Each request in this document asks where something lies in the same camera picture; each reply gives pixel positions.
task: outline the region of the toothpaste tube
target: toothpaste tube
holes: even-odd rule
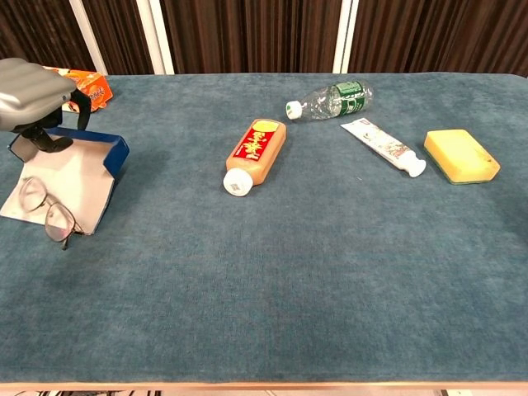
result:
[[[418,159],[414,151],[366,118],[360,118],[341,126],[396,168],[406,171],[410,177],[421,175],[426,168],[427,163],[423,159]]]

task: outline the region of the floor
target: floor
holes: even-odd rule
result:
[[[12,391],[0,392],[0,396],[86,396],[84,393],[74,392],[49,392],[42,394],[39,392],[20,392]],[[438,391],[419,389],[419,390],[405,390],[405,389],[350,389],[350,390],[262,390],[262,391],[200,391],[200,390],[175,390],[162,391],[154,393],[153,391],[130,391],[114,392],[110,396],[441,396]],[[528,389],[526,390],[451,390],[449,396],[528,396]]]

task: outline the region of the sponge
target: sponge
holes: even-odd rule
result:
[[[431,130],[424,147],[453,184],[490,182],[501,168],[467,130]]]

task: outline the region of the white bottle cap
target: white bottle cap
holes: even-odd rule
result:
[[[245,196],[253,187],[253,179],[243,169],[233,167],[224,177],[224,188],[234,196]]]
[[[398,162],[402,169],[408,172],[410,177],[420,176],[427,165],[423,159],[418,159],[413,151],[403,153]]]
[[[303,107],[300,101],[289,101],[286,103],[286,115],[290,120],[296,120],[303,115]]]

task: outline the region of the eyeglasses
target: eyeglasses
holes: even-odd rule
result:
[[[24,179],[18,198],[20,206],[26,213],[49,205],[44,229],[52,240],[62,243],[63,250],[68,248],[68,240],[72,233],[82,232],[72,212],[48,193],[41,179],[37,177]]]

